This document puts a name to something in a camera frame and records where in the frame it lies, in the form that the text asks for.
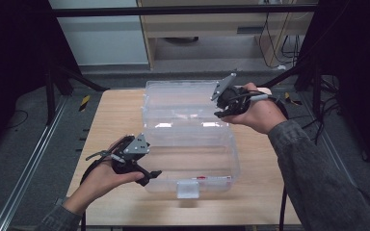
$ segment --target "wooden table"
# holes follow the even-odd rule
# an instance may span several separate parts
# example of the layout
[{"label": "wooden table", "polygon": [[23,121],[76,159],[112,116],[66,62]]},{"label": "wooden table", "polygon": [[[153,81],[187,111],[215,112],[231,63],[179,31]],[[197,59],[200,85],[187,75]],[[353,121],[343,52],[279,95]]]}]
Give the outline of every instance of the wooden table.
[{"label": "wooden table", "polygon": [[[126,134],[143,131],[144,90],[103,93],[67,195],[78,187],[92,161],[86,157],[106,149]],[[227,192],[204,192],[199,199],[177,199],[174,192],[147,192],[125,184],[97,199],[87,210],[88,225],[249,225],[278,224],[283,182],[277,156],[265,135],[232,125],[241,175]],[[300,224],[287,201],[286,224]]]}]

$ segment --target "finger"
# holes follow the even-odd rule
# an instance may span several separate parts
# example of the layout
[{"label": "finger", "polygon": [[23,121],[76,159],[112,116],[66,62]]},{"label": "finger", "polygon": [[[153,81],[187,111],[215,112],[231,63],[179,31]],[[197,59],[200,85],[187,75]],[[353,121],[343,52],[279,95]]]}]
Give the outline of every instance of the finger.
[{"label": "finger", "polygon": [[243,86],[246,90],[257,90],[257,86],[254,83],[248,83]]},{"label": "finger", "polygon": [[139,171],[129,172],[125,174],[119,174],[118,177],[116,177],[116,185],[122,185],[133,181],[138,181],[140,179],[144,178],[144,174]]},{"label": "finger", "polygon": [[239,124],[240,123],[240,116],[239,115],[228,115],[221,118],[223,122]]}]

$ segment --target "gray sleeve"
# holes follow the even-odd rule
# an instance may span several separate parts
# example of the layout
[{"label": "gray sleeve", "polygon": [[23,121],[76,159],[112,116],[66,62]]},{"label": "gray sleeve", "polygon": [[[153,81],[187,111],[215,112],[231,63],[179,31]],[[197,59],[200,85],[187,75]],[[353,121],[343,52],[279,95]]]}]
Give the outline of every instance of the gray sleeve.
[{"label": "gray sleeve", "polygon": [[81,218],[63,206],[57,205],[35,230],[77,230]]},{"label": "gray sleeve", "polygon": [[370,230],[370,206],[299,124],[282,122],[268,136],[305,230]]}]

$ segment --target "floor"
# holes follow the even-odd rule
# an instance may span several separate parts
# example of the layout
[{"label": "floor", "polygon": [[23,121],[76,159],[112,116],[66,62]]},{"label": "floor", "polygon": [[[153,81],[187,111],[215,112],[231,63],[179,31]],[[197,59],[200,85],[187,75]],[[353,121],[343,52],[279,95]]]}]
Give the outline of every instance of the floor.
[{"label": "floor", "polygon": [[[197,42],[160,39],[158,47],[155,67],[151,70],[130,70],[125,66],[112,73],[85,73],[85,76],[101,86],[116,89],[143,88],[149,79],[222,79],[230,72],[236,72],[237,85],[242,85],[247,82],[264,83],[278,76],[283,68],[290,67],[289,64],[280,68],[266,66],[252,37],[199,38]],[[31,229],[58,199],[66,195],[101,97],[101,92],[76,81],[71,82],[75,87],[72,96],[56,93],[58,110],[62,113],[53,127],[45,126],[47,111],[44,89],[27,93],[17,101],[16,112],[0,141],[2,226],[16,230]],[[290,93],[292,101],[286,104],[290,117],[305,126],[313,119],[310,110],[311,90],[296,93],[292,88],[293,83],[294,77],[289,78],[274,87],[273,91],[282,98],[286,92]],[[91,99],[85,111],[80,112],[82,99],[86,95]],[[323,94],[323,100],[330,97],[330,93]],[[320,136],[317,123],[306,128],[306,132],[312,138],[317,138],[320,150],[328,151],[337,167],[370,195],[370,164],[362,161],[357,139],[345,118],[339,114],[339,108],[325,116],[324,125]],[[275,230],[276,227],[246,226],[243,229]],[[302,228],[292,225],[286,230]]]}]

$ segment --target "clear plastic container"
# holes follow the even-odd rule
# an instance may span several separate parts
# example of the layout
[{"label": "clear plastic container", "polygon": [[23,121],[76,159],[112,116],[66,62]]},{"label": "clear plastic container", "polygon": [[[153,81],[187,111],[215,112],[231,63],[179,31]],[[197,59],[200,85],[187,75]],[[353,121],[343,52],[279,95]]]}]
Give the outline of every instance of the clear plastic container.
[{"label": "clear plastic container", "polygon": [[145,186],[149,192],[176,192],[198,198],[223,192],[240,174],[234,136],[218,119],[210,100],[217,81],[149,81],[143,123],[150,152],[139,164],[162,170]]}]

